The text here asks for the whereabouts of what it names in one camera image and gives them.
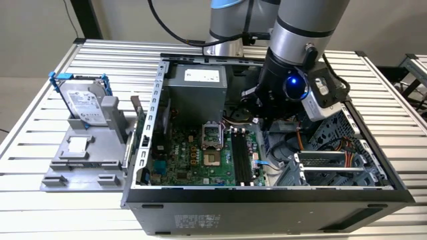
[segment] sticker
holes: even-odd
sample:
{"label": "sticker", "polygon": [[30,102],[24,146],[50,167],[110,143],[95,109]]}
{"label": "sticker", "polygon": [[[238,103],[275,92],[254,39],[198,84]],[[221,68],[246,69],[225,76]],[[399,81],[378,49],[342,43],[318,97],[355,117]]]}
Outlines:
{"label": "sticker", "polygon": [[205,69],[187,69],[185,74],[185,81],[219,83],[221,71]]}
{"label": "sticker", "polygon": [[175,225],[178,229],[211,229],[219,227],[221,219],[221,214],[181,214],[175,215]]}
{"label": "sticker", "polygon": [[83,153],[87,151],[88,138],[74,136],[70,138],[68,152]]}
{"label": "sticker", "polygon": [[79,118],[90,125],[106,125],[106,117],[96,95],[90,91],[67,91]]}
{"label": "sticker", "polygon": [[327,87],[327,82],[323,78],[317,78],[315,79],[315,85],[319,89],[321,94],[325,96],[330,93],[330,89]]}

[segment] green circuit board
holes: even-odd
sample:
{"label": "green circuit board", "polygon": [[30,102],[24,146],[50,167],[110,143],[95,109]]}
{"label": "green circuit board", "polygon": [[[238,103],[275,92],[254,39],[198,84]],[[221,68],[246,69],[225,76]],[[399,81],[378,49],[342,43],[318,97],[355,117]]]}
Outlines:
{"label": "green circuit board", "polygon": [[[235,165],[233,140],[230,132],[225,132],[225,144],[221,151],[202,149],[202,129],[177,128],[173,130],[170,155],[166,160],[165,174],[151,175],[151,184],[162,186],[235,186]],[[255,134],[246,137],[247,143],[257,145]],[[253,169],[253,153],[249,151]],[[254,179],[255,186],[265,186],[263,171]]]}

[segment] computer chassis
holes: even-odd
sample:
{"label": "computer chassis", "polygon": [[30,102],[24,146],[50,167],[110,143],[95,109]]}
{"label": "computer chassis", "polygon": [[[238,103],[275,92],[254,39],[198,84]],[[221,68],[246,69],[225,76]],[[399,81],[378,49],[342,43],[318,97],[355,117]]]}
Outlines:
{"label": "computer chassis", "polygon": [[[357,145],[363,148],[365,158],[374,161],[379,175],[385,175],[381,186],[315,186],[305,184],[305,181],[289,186],[273,183],[265,186],[153,185],[153,140],[155,126],[165,119],[159,118],[159,106],[162,94],[167,90],[166,79],[178,65],[262,67],[263,61],[162,54],[141,146],[134,156],[134,164],[130,166],[122,199],[123,207],[132,210],[149,235],[345,233],[353,232],[414,203],[414,198],[350,99],[342,104],[339,118],[347,124],[345,130],[358,138]],[[317,134],[322,134],[323,128],[319,129],[313,139],[317,138]],[[338,132],[329,138],[341,137],[339,135]],[[259,137],[258,140],[261,154],[266,156],[263,138]],[[314,141],[310,143],[310,150],[315,150],[319,144]],[[289,168],[291,163],[294,166],[303,165],[298,159],[305,154],[307,156],[317,153],[298,153],[290,161]],[[359,159],[358,164],[363,168],[363,160]]]}

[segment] slotted aluminum surface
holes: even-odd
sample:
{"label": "slotted aluminum surface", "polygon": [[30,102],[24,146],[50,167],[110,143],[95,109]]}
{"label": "slotted aluminum surface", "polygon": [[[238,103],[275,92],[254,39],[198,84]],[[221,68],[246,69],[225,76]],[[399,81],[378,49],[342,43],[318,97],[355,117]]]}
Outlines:
{"label": "slotted aluminum surface", "polygon": [[[72,46],[56,71],[94,76],[106,73],[114,95],[120,99],[119,108],[127,116],[134,116],[130,96],[138,94],[143,106],[147,106],[161,53],[201,54],[202,50],[181,44],[88,40],[83,45]],[[245,55],[262,59],[266,48],[247,47]],[[205,236],[203,239],[427,238],[426,127],[366,57],[349,51],[329,51],[326,55],[337,73],[351,84],[354,104],[410,188],[417,205],[350,234],[227,235]],[[146,233],[132,212],[120,209],[120,193],[39,191],[68,128],[67,116],[60,97],[47,83],[0,145],[0,219],[4,220],[0,233],[7,233],[0,237],[143,238]],[[201,236],[177,238],[201,239]]]}

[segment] metal frame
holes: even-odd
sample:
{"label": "metal frame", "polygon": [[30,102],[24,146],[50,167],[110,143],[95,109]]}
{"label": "metal frame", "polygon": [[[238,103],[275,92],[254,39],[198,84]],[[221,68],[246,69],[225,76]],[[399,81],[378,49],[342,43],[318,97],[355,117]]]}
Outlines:
{"label": "metal frame", "polygon": [[70,0],[87,39],[104,39],[92,0]]}

